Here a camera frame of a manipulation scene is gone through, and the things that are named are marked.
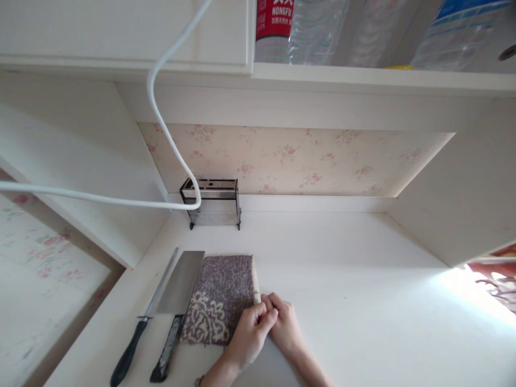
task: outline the white power cable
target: white power cable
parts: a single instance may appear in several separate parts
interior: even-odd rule
[[[35,185],[35,184],[23,184],[23,183],[15,183],[15,182],[0,182],[0,191],[16,191],[16,192],[33,192],[39,194],[50,194],[50,195],[59,195],[66,196],[74,199],[82,199],[82,200],[90,200],[93,202],[100,203],[108,203],[108,204],[120,204],[127,206],[136,206],[136,207],[151,207],[151,208],[162,208],[162,209],[170,209],[170,210],[195,210],[199,208],[201,203],[200,198],[200,190],[199,184],[197,183],[197,179],[195,179],[194,174],[188,168],[187,164],[184,162],[183,157],[177,150],[176,144],[168,131],[167,125],[163,120],[163,117],[160,114],[159,109],[157,108],[156,99],[154,97],[154,82],[156,80],[156,75],[160,71],[161,67],[170,59],[170,57],[177,51],[178,48],[185,42],[190,33],[197,26],[204,13],[210,6],[212,0],[205,0],[203,5],[197,10],[194,17],[189,21],[189,23],[184,28],[183,32],[176,39],[174,44],[163,54],[158,60],[154,63],[152,68],[149,70],[147,75],[147,93],[149,97],[149,102],[156,115],[157,121],[159,122],[161,128],[163,129],[163,133],[167,138],[174,154],[176,155],[179,163],[187,172],[188,177],[193,181],[193,188],[195,190],[195,203],[194,204],[182,204],[182,203],[166,203],[166,202],[146,202],[141,200],[128,200],[128,199],[119,199],[112,198],[109,196],[102,195],[94,195],[92,193],[73,191],[64,188],[55,188],[55,187],[46,187],[44,185]]]

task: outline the blue label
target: blue label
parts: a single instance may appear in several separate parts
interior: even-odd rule
[[[441,5],[441,9],[439,10],[439,14],[435,18],[435,20],[452,15],[453,13],[469,10],[471,8],[483,7],[485,5],[489,5],[492,3],[499,4],[497,4],[497,6],[494,7],[489,7],[489,11],[493,11],[494,9],[500,9],[508,6],[510,0],[445,0]]]

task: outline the bracelet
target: bracelet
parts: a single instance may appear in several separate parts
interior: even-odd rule
[[[200,383],[203,381],[204,375],[200,378],[195,379],[194,387],[200,387]]]

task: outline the red bottle label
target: red bottle label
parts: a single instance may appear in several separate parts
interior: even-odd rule
[[[290,36],[294,0],[258,0],[256,40]]]

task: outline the person's arm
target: person's arm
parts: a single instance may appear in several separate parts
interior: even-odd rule
[[[261,298],[268,311],[278,309],[278,319],[270,330],[270,336],[301,377],[311,387],[335,386],[306,346],[293,306],[275,293],[268,296],[262,294]]]
[[[204,375],[200,387],[229,387],[238,375],[256,360],[278,318],[278,311],[265,303],[245,309],[230,345]]]

